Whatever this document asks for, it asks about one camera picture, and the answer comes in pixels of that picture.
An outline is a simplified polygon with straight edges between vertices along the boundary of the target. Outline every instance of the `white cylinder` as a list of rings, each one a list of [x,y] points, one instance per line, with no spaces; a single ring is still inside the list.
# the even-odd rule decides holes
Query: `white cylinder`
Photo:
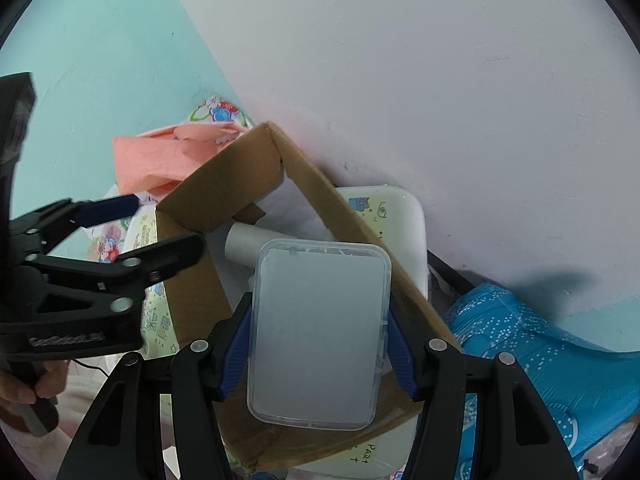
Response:
[[[255,261],[262,246],[269,240],[276,238],[293,238],[293,236],[235,222],[226,236],[226,259],[255,269]]]

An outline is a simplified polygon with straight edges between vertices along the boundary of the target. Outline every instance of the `container lid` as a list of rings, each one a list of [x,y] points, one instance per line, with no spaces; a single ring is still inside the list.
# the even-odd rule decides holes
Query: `container lid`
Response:
[[[386,351],[391,260],[369,244],[279,239],[258,254],[247,404],[265,422],[359,430]]]

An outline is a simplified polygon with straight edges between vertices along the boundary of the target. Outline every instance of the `silver bolt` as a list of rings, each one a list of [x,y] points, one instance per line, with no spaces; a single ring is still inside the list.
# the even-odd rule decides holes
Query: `silver bolt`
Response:
[[[142,263],[142,260],[140,260],[140,258],[127,258],[123,261],[122,264],[125,267],[137,267],[140,263]]]
[[[207,348],[209,348],[209,343],[204,341],[204,339],[197,339],[193,343],[191,343],[191,350],[194,352],[204,352]]]
[[[429,341],[429,348],[431,350],[435,350],[436,352],[442,352],[447,349],[447,343],[443,339],[435,338]]]
[[[498,359],[500,359],[500,362],[505,365],[512,365],[516,362],[516,358],[509,352],[500,352],[498,354]]]
[[[131,298],[118,298],[111,303],[110,309],[114,312],[126,312],[133,306]]]
[[[128,356],[125,355],[122,359],[124,360],[125,366],[131,366],[138,362],[139,357],[138,357],[138,354],[133,353]]]

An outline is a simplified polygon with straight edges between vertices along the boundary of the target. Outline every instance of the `open cardboard box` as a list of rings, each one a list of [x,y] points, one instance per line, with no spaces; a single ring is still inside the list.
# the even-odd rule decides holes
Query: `open cardboard box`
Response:
[[[332,183],[273,123],[259,124],[244,134],[159,203],[158,240],[188,231],[212,232],[231,218],[254,223],[262,213],[254,201],[281,182],[283,168],[336,239],[386,249]],[[412,311],[409,314],[423,316],[435,335],[456,345],[446,324],[390,256],[392,290],[406,298],[406,308]],[[216,322],[231,315],[208,254],[196,266],[168,280],[165,289],[181,348],[194,339],[205,338]],[[388,373],[380,384],[375,419],[363,430],[277,426],[261,422],[249,412],[245,374],[239,388],[214,408],[220,433],[233,456],[253,470],[276,470],[318,460],[375,438],[417,415],[422,405],[411,402],[395,376]]]

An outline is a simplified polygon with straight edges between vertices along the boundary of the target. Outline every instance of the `wall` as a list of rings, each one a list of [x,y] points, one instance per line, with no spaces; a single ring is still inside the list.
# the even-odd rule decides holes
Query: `wall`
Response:
[[[237,101],[177,0],[34,0],[0,51],[0,75],[15,72],[38,96],[15,216],[102,197],[114,135],[183,121],[212,93]]]
[[[638,307],[640,56],[603,0],[180,1],[255,119],[411,190],[441,258],[587,337]],[[625,319],[599,342],[640,348]]]

